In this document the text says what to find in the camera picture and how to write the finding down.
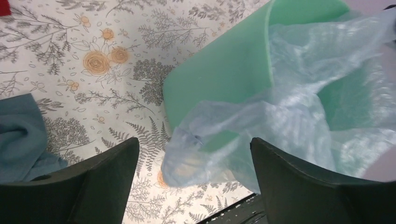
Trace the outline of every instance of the pink surface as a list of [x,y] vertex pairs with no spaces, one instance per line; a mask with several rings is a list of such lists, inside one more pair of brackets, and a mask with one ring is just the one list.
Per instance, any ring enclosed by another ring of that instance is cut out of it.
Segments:
[[[396,0],[344,0],[353,10],[364,14],[380,12]],[[381,49],[383,66],[390,78],[396,81],[396,49],[383,47]],[[363,178],[375,181],[396,180],[396,148],[391,148],[383,154],[364,174]]]

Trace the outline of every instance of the red object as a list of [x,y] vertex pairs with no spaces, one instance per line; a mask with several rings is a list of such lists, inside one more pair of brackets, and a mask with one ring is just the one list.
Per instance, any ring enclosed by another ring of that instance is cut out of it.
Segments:
[[11,15],[10,3],[8,0],[0,0],[0,16]]

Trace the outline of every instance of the teal fabric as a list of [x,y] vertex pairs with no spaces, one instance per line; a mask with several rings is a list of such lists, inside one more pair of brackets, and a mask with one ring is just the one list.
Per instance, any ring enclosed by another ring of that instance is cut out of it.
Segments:
[[33,96],[0,100],[0,184],[31,181],[67,162],[45,151],[47,131]]

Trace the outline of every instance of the floral pattern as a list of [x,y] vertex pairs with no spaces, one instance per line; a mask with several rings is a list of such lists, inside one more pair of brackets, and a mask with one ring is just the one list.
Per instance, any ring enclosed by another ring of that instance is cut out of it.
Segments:
[[237,182],[171,188],[166,76],[268,0],[9,0],[0,17],[0,99],[31,92],[49,152],[75,164],[130,137],[141,145],[125,224],[193,224],[251,192]]

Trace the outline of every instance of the bin liner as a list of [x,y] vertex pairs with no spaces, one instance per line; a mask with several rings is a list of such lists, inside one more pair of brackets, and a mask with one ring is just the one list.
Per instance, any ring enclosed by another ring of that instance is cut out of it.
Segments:
[[[396,144],[395,87],[379,60],[381,45],[396,39],[395,21],[396,9],[389,9],[269,27],[274,87],[241,104],[198,103],[166,146],[165,182],[187,187],[237,180],[260,193],[249,149],[253,137],[361,177]],[[235,138],[216,151],[202,150],[214,136],[230,133]]]

